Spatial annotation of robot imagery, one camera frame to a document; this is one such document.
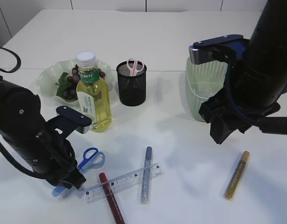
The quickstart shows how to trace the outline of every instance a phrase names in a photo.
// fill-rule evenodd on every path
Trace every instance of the pink scissors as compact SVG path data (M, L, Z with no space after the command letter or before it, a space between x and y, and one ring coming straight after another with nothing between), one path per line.
M130 67L130 61L134 61L133 63L133 67ZM142 68L140 70L137 70L137 65L138 65L138 62L140 62L142 64ZM138 61L138 60L135 60L135 59L129 59L127 62L126 62L126 66L128 67L128 69L130 70L130 76L136 76L138 72L141 72L144 70L144 63L142 61Z

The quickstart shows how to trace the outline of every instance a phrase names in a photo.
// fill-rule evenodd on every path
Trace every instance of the scissors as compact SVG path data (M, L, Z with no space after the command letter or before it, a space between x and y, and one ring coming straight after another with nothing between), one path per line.
M94 153L87 158L86 154L88 154L89 152L92 153L92 151L94 151ZM95 163L95 160L97 160L97 158L99 156L102 156L102 160L100 162ZM97 148L88 148L84 151L83 153L83 160L82 162L78 165L78 170L81 174L84 174L85 172L87 172L89 169L91 168L100 168L104 165L105 163L105 154L102 152L99 152ZM64 191L66 191L67 188L64 186L58 186L56 188L54 188L54 190L52 191L52 195L54 197L59 196L60 194L62 194Z
M133 67L130 67L130 61L134 61L133 63ZM137 70L137 65L138 65L138 62L140 62L142 64L142 68L140 70ZM138 61L136 59L129 59L127 62L126 62L126 66L127 68L130 70L130 76L136 76L138 72L141 72L144 70L144 63L142 61Z

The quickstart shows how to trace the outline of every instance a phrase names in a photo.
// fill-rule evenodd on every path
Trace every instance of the white bottle cap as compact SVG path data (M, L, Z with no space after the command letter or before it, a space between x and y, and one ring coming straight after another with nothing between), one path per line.
M83 51L76 56L77 64L81 68L92 68L97 65L97 57L90 51Z

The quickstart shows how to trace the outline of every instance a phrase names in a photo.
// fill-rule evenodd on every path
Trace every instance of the black cable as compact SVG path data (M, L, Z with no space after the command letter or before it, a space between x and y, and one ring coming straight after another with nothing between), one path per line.
M38 179L43 179L43 180L52 180L55 179L54 175L49 175L49 174L39 174L36 172L32 172L29 169L26 169L23 167L20 163L17 162L17 160L12 157L12 155L4 148L4 146L0 142L0 152L1 154L6 158L7 161L9 161L17 170L21 171L22 173L35 177Z
M11 69L10 71L6 71L4 69L0 69L0 71L2 71L4 73L13 73L13 72L17 71L21 67L21 59L20 59L20 57L16 53L14 53L12 50L9 50L9 49L6 49L6 48L1 48L1 47L0 47L0 49L3 49L5 51L11 53L17 59L17 64L16 64L16 66L13 69Z
M229 100L230 105L232 106L233 110L235 111L235 114L241 119L243 120L245 123L253 125L253 126L259 126L259 121L251 119L249 117L247 117L244 113L241 112L241 110L238 108L235 100L232 97L232 93L231 93L231 69L232 69L232 65L231 63L228 63L228 67L227 67L227 72L225 74L225 89L226 89L226 95L227 98Z
M43 134L41 134L38 139L45 145L46 149L48 152L51 154L51 156L57 161L57 163L67 172L72 172L75 167L75 152L74 150L71 149L71 145L68 146L67 142L69 141L64 141L64 144L68 148L70 155L71 155L71 162L67 161L64 157L62 157L57 150L55 150L52 145L43 138Z

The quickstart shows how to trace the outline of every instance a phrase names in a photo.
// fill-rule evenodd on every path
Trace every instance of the bowl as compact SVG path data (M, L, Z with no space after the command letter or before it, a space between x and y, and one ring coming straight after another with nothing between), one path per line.
M40 87L39 93L44 97L53 98L55 101L61 103L62 105L78 107L78 100L63 99L56 96L58 85L55 84L58 83L58 79L63 72L67 72L69 76L71 76L72 68L74 68L76 64L76 59L57 62L43 71L36 81L36 85ZM98 68L100 68L105 73L104 80L108 85L110 85L114 81L113 74L110 71L110 66L100 60L97 60L97 65Z

